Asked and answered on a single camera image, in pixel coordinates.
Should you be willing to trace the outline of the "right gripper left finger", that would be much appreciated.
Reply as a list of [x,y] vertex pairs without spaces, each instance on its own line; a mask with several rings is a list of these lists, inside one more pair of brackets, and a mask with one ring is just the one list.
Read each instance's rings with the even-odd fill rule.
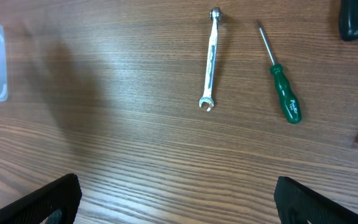
[[42,223],[52,214],[73,223],[81,197],[77,175],[67,174],[0,209],[0,224]]

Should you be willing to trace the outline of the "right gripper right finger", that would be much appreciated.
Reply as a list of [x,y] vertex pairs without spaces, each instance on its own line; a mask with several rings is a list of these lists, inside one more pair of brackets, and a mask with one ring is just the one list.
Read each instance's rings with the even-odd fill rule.
[[278,178],[273,197],[282,224],[358,224],[358,214],[289,177]]

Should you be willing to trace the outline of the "green handled screwdriver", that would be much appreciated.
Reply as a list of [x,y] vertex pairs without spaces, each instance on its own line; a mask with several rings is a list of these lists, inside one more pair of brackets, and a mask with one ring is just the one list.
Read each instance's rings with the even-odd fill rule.
[[269,40],[265,34],[263,25],[259,20],[257,20],[257,25],[272,63],[272,66],[269,68],[269,70],[270,74],[273,76],[274,86],[278,95],[282,112],[289,123],[297,124],[302,119],[298,98],[294,94],[290,86],[290,82],[284,74],[282,65],[276,61],[273,50],[269,44]]

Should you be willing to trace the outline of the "black red handled screwdriver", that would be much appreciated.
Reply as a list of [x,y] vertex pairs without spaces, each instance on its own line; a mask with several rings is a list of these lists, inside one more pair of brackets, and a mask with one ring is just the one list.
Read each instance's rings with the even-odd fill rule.
[[341,0],[338,26],[342,40],[358,39],[358,0]]

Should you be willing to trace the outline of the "silver combination wrench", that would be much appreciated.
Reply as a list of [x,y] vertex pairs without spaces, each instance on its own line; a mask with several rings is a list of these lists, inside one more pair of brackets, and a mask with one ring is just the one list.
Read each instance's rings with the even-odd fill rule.
[[206,73],[204,79],[204,91],[202,97],[199,100],[200,108],[205,103],[208,105],[207,111],[211,111],[214,107],[212,92],[213,92],[214,70],[215,70],[217,46],[218,46],[218,34],[219,34],[218,27],[219,27],[219,21],[221,20],[223,13],[219,7],[214,7],[212,8],[209,15],[212,20],[212,27],[211,27],[211,34],[209,37],[209,44],[208,44]]

